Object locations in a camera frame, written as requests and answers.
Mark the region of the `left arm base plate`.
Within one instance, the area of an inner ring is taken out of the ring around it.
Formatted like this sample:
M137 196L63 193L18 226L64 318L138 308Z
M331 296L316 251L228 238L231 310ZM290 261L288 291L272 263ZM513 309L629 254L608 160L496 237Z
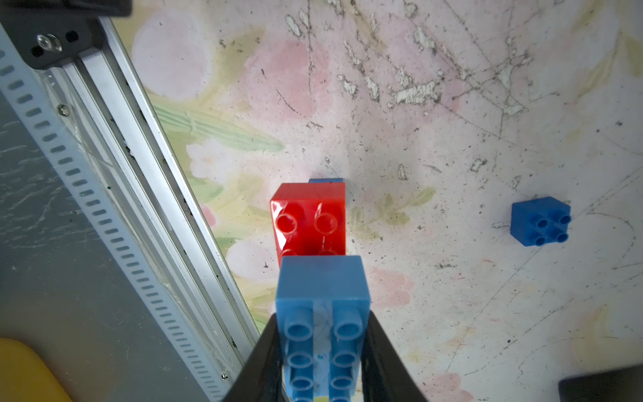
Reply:
M102 50L99 18L131 13L131 0L2 1L1 26L25 63L45 70Z

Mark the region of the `small blue lego brick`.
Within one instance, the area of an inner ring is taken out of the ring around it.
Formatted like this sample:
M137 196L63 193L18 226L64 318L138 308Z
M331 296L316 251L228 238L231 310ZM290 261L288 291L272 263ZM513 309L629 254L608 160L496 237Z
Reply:
M523 246L564 243L569 239L571 207L553 197L512 205L510 234Z

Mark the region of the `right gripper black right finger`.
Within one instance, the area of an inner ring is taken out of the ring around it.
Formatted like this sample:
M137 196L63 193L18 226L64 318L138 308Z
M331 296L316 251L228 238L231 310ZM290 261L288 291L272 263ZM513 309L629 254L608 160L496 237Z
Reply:
M371 312L361 358L363 400L367 402L427 402Z

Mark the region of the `red lego brick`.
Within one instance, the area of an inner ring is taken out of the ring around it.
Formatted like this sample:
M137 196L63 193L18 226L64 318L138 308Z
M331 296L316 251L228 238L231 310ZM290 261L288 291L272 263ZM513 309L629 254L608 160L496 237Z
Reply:
M346 254L345 183L281 184L270 208L279 263L285 256Z

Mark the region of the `pink floral table mat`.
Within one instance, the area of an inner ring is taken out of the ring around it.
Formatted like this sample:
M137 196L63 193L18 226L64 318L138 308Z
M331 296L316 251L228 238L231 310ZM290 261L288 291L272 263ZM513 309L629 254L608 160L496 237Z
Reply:
M136 1L114 25L257 328L272 195L341 178L429 400L641 363L641 2ZM512 205L545 197L569 239L523 246Z

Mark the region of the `aluminium rail frame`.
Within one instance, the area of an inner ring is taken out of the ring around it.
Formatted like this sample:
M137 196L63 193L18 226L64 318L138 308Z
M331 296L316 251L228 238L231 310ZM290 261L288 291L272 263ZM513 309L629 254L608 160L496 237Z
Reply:
M38 401L221 401L258 338L115 27L1 20L1 365Z

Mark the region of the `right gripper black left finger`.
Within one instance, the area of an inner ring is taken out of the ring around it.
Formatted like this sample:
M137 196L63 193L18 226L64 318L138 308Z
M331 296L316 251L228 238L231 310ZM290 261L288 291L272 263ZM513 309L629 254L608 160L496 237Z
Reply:
M285 402L283 354L273 314L223 402Z

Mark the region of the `light blue lego brick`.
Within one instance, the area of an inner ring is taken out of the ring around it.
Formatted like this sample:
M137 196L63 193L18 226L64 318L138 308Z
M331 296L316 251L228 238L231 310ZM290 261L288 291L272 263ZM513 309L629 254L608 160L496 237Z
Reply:
M371 296L358 256L286 256L276 293L286 394L293 401L354 396Z

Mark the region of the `black plastic tool case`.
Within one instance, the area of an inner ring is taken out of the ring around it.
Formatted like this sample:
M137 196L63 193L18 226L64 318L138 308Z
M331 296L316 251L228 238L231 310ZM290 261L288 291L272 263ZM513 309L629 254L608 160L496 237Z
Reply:
M560 380L559 398L561 402L642 402L642 365Z

